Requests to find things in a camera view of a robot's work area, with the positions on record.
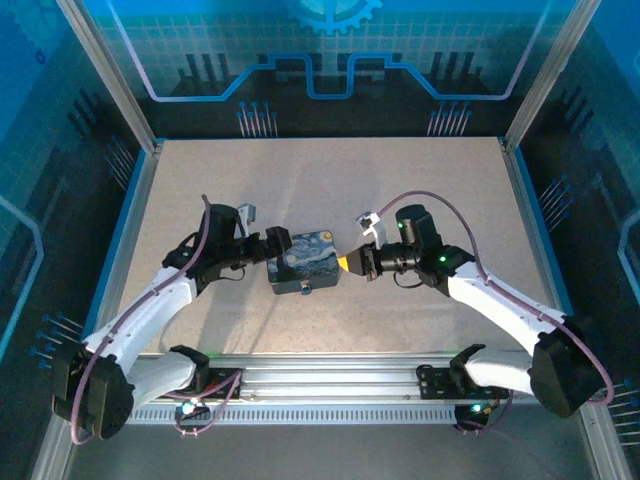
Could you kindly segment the starry night painted box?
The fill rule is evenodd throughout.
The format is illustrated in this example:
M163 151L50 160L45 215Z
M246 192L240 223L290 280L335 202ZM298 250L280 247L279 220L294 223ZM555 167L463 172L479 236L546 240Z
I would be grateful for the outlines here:
M335 287L340 267L334 237L329 230L292 236L292 246L284 254L267 261L267 278L275 295L301 293L302 281L313 291Z

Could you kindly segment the aluminium table side rail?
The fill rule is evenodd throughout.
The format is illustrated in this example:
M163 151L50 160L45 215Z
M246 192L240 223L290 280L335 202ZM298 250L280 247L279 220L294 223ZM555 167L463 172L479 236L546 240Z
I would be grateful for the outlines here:
M141 152L116 223L81 336L94 333L118 312L161 148ZM72 453L69 422L53 415L28 480L63 480Z
M573 305L522 153L518 149L511 150L503 138L498 141L545 291L554 308L572 313ZM635 480L609 410L603 406L585 405L579 414L587 451L592 458L591 470L596 478Z

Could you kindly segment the aluminium frame post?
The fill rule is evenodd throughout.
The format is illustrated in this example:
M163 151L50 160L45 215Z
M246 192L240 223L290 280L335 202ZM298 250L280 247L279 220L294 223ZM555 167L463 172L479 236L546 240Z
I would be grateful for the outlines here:
M146 154L153 155L156 152L158 140L84 3L81 0L55 0L55 2L140 147Z
M576 0L504 136L503 150L506 154L514 154L519 147L601 2Z

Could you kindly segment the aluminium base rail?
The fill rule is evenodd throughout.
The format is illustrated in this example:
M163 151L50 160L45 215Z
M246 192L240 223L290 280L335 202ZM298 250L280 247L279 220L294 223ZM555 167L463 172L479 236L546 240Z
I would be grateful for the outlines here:
M447 367L443 353L220 354L214 368L243 371L239 399L258 404L420 401L416 368Z

